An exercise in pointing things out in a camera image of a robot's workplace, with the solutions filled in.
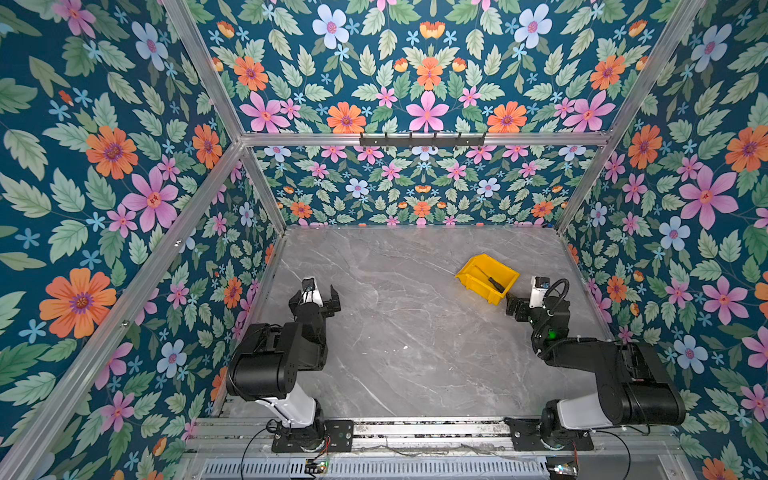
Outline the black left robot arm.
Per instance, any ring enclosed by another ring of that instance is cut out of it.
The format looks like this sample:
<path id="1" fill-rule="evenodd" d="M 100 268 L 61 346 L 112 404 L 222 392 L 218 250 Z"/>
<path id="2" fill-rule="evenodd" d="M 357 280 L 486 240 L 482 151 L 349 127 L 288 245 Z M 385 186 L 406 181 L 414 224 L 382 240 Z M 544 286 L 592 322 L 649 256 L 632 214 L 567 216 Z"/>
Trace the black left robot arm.
<path id="1" fill-rule="evenodd" d="M 341 311 L 335 288 L 322 297 L 315 280 L 302 281 L 290 298 L 292 319 L 282 325 L 250 325 L 235 349 L 225 380 L 227 393 L 255 402 L 274 416 L 274 434 L 301 450 L 324 449 L 329 441 L 322 407 L 298 383 L 300 372 L 324 369 L 327 319 Z"/>

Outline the black handled screwdriver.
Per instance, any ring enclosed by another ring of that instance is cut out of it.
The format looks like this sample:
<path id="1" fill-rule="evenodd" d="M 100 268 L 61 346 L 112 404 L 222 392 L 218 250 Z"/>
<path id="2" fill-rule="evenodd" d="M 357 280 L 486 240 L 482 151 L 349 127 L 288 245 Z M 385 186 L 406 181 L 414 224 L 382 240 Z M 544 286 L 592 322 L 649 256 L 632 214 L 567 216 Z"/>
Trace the black handled screwdriver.
<path id="1" fill-rule="evenodd" d="M 495 280 L 493 277 L 488 275 L 484 270 L 482 270 L 479 266 L 476 266 L 476 269 L 488 280 L 488 282 L 494 287 L 494 289 L 500 293 L 503 293 L 505 291 L 505 287 Z"/>

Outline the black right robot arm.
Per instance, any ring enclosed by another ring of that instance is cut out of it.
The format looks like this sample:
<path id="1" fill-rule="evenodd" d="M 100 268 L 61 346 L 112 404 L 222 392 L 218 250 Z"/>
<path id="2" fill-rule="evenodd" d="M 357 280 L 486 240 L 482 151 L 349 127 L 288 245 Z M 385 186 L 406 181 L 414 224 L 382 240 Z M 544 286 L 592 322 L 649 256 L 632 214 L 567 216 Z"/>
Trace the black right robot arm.
<path id="1" fill-rule="evenodd" d="M 571 336 L 570 302 L 555 295 L 537 306 L 508 295 L 506 313 L 531 326 L 531 346 L 539 360 L 590 373 L 596 386 L 581 397 L 548 401 L 537 420 L 506 417 L 517 450 L 589 450 L 592 431 L 684 422 L 684 401 L 653 347 Z"/>

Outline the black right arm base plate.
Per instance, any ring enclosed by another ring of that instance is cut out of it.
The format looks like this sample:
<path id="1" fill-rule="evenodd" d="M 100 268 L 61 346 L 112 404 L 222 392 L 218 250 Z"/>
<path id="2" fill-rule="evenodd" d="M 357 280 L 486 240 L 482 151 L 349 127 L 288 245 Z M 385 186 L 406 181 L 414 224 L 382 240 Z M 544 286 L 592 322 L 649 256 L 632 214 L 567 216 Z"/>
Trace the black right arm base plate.
<path id="1" fill-rule="evenodd" d="M 515 451 L 593 451 L 588 430 L 568 430 L 556 420 L 505 417 Z"/>

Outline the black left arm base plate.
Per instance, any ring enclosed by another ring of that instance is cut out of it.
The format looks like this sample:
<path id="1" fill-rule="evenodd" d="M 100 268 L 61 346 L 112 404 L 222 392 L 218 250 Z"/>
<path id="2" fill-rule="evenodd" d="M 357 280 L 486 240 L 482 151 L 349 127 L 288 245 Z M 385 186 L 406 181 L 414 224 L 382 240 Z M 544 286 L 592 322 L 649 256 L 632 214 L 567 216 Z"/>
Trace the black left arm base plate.
<path id="1" fill-rule="evenodd" d="M 274 434 L 271 451 L 306 454 L 347 453 L 352 450 L 354 430 L 355 423 L 352 420 L 323 420 L 303 428 L 280 426 Z"/>

